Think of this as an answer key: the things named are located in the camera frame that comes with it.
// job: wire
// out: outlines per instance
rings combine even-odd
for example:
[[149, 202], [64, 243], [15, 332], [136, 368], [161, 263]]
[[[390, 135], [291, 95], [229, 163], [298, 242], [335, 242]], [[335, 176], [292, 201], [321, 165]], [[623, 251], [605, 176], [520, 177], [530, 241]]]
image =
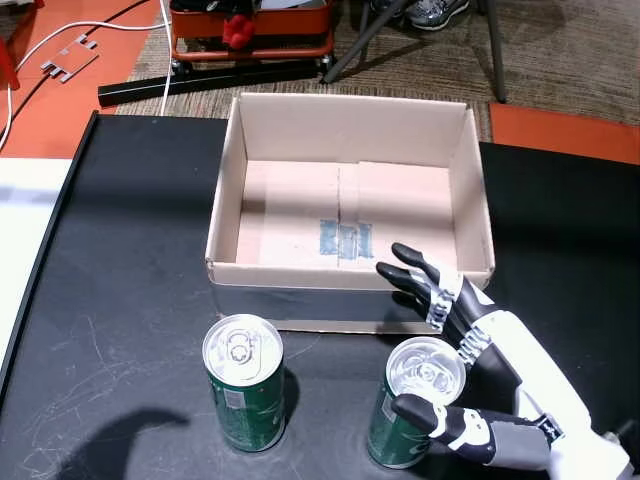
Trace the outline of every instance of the wire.
[[[140, 5], [142, 5], [143, 3], [147, 3], [149, 0], [139, 0], [136, 3], [132, 3], [131, 5], [129, 5], [126, 8], [123, 8], [122, 10], [120, 10], [119, 12], [114, 13], [113, 15], [111, 15], [109, 18], [105, 18], [103, 20], [103, 22], [110, 22], [111, 20], [115, 20], [118, 17], [121, 17], [122, 15], [124, 15], [125, 13], [127, 13], [129, 10], [133, 10], [136, 7], [139, 7]], [[85, 36], [89, 36], [91, 35], [93, 32], [95, 32], [96, 30], [98, 30], [100, 27], [99, 26], [94, 26], [92, 28], [90, 28], [89, 30], [87, 30], [85, 32]]]
[[167, 32], [167, 42], [169, 46], [169, 69], [167, 70], [167, 80], [164, 82], [164, 92], [162, 93], [162, 102], [160, 103], [160, 116], [164, 117], [164, 109], [167, 106], [167, 97], [169, 96], [169, 86], [171, 85], [171, 29], [169, 19], [167, 18], [167, 9], [164, 6], [164, 0], [160, 0], [160, 10], [162, 11], [162, 19], [164, 20], [164, 28]]
[[[53, 33], [50, 33], [49, 35], [47, 35], [44, 39], [40, 40], [40, 42], [38, 42], [35, 47], [29, 50], [25, 54], [25, 56], [22, 58], [20, 63], [18, 63], [18, 65], [16, 66], [16, 72], [22, 68], [22, 66], [26, 63], [26, 61], [29, 60], [31, 55], [33, 55], [40, 47], [42, 47], [42, 45], [47, 43], [56, 35], [72, 27], [81, 27], [81, 26], [87, 26], [87, 25], [93, 25], [93, 26], [104, 27], [104, 28], [114, 28], [116, 30], [126, 30], [126, 31], [146, 31], [146, 30], [156, 30], [158, 28], [167, 28], [167, 29], [169, 28], [168, 27], [169, 22], [168, 20], [166, 20], [166, 15], [165, 15], [165, 23], [159, 24], [159, 25], [151, 25], [147, 27], [129, 27], [126, 25], [117, 25], [115, 23], [107, 23], [107, 22], [95, 22], [91, 20], [83, 20], [80, 22], [69, 23], [67, 25], [63, 25]], [[7, 126], [4, 127], [4, 133], [2, 134], [2, 138], [0, 139], [0, 151], [4, 147], [4, 144], [7, 141], [7, 137], [9, 136], [9, 130], [11, 129], [12, 118], [13, 118], [13, 104], [12, 104], [12, 96], [11, 96], [11, 87], [7, 85]]]
[[[13, 115], [11, 116], [12, 122], [15, 121], [16, 117], [20, 115], [20, 112], [25, 107], [27, 102], [31, 100], [31, 97], [33, 97], [33, 95], [38, 91], [38, 89], [42, 86], [42, 84], [46, 82], [48, 79], [49, 79], [49, 75], [43, 75], [42, 78], [38, 80], [38, 83], [36, 83], [34, 87], [31, 89], [31, 91], [27, 94], [27, 96], [22, 99], [22, 102], [20, 102], [20, 105], [18, 106], [16, 111], [13, 112]], [[3, 128], [2, 132], [0, 132], [0, 135], [4, 136], [4, 132], [6, 129], [7, 129], [6, 127]]]

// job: cart wheel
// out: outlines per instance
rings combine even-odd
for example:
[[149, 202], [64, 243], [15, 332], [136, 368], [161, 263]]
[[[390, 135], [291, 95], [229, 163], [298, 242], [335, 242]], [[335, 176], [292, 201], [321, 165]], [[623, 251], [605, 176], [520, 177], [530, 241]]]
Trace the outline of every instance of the cart wheel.
[[193, 72], [193, 65], [191, 62], [171, 60], [171, 70], [175, 75], [188, 75]]
[[320, 71], [322, 72], [322, 74], [325, 75], [329, 70], [331, 70], [331, 67], [333, 67], [335, 63], [336, 56], [333, 54], [333, 52], [327, 55], [323, 55], [320, 59]]

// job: cardboard box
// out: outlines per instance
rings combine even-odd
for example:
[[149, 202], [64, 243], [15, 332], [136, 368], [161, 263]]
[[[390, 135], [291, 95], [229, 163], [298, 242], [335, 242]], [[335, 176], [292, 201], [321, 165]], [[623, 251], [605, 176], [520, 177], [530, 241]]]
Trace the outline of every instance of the cardboard box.
[[[394, 241], [488, 283], [495, 260], [471, 109], [341, 95], [234, 100], [206, 265], [216, 285], [250, 288], [219, 290], [221, 303], [237, 298], [220, 306], [225, 314], [249, 309], [294, 330], [426, 332], [415, 314], [354, 303], [363, 292], [368, 303], [390, 300], [374, 267], [399, 263]], [[251, 301], [256, 294], [271, 307]], [[342, 314], [318, 315], [327, 301]]]

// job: can lid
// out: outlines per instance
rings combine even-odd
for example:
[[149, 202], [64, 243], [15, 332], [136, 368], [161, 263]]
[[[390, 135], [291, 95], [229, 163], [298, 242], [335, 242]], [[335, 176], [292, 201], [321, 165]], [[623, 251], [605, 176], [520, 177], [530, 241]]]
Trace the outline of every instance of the can lid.
[[231, 315], [209, 329], [202, 344], [207, 370], [236, 387], [269, 378], [282, 361], [282, 339], [269, 322], [256, 315]]
[[394, 395], [413, 393], [440, 405], [458, 398], [467, 378], [458, 352], [432, 337], [414, 337], [398, 345], [386, 373]]

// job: white cable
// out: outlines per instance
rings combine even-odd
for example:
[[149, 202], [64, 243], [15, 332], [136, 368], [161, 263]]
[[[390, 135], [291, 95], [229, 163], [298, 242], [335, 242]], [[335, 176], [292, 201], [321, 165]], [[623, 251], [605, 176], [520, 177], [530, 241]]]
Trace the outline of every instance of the white cable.
[[11, 105], [11, 87], [7, 85], [7, 126], [4, 127], [4, 133], [2, 139], [0, 139], [0, 151], [4, 147], [7, 137], [9, 136], [9, 130], [11, 129], [11, 117], [13, 117], [13, 105]]
[[164, 92], [162, 93], [162, 102], [160, 103], [160, 116], [164, 117], [164, 109], [167, 106], [167, 97], [169, 96], [169, 85], [171, 85], [171, 29], [169, 28], [169, 19], [167, 18], [167, 9], [164, 6], [164, 0], [160, 0], [160, 10], [162, 11], [162, 19], [164, 20], [164, 28], [167, 32], [167, 42], [169, 45], [169, 69], [167, 70], [167, 80], [164, 82]]
[[[53, 37], [55, 37], [56, 35], [58, 35], [61, 32], [64, 32], [65, 30], [67, 30], [69, 28], [82, 27], [82, 26], [98, 26], [98, 27], [115, 28], [116, 30], [127, 30], [127, 31], [145, 31], [145, 30], [156, 30], [158, 28], [169, 28], [167, 20], [166, 20], [166, 16], [165, 16], [165, 23], [160, 24], [160, 25], [151, 25], [151, 26], [148, 26], [148, 27], [129, 27], [129, 26], [126, 26], [126, 25], [117, 25], [115, 23], [105, 23], [105, 22], [94, 22], [94, 21], [91, 21], [91, 20], [83, 20], [83, 21], [80, 21], [80, 22], [69, 23], [67, 25], [63, 25], [62, 27], [57, 29], [55, 32], [50, 33], [49, 35], [47, 35], [44, 39], [40, 40], [40, 42], [38, 42], [35, 47], [33, 47], [31, 50], [29, 50], [25, 54], [25, 56], [22, 58], [22, 60], [20, 60], [20, 63], [18, 63], [18, 66], [16, 67], [16, 72], [22, 68], [22, 66], [25, 64], [25, 62], [27, 60], [29, 60], [29, 57], [31, 57], [31, 55], [33, 55], [36, 52], [36, 50], [38, 50], [42, 45], [47, 43]], [[0, 139], [0, 151], [2, 151], [2, 148], [4, 147], [4, 144], [7, 141], [7, 137], [9, 136], [9, 130], [11, 129], [11, 117], [13, 117], [13, 105], [12, 105], [12, 101], [11, 101], [11, 87], [9, 85], [7, 85], [7, 126], [4, 127], [4, 134], [2, 135], [2, 139]]]

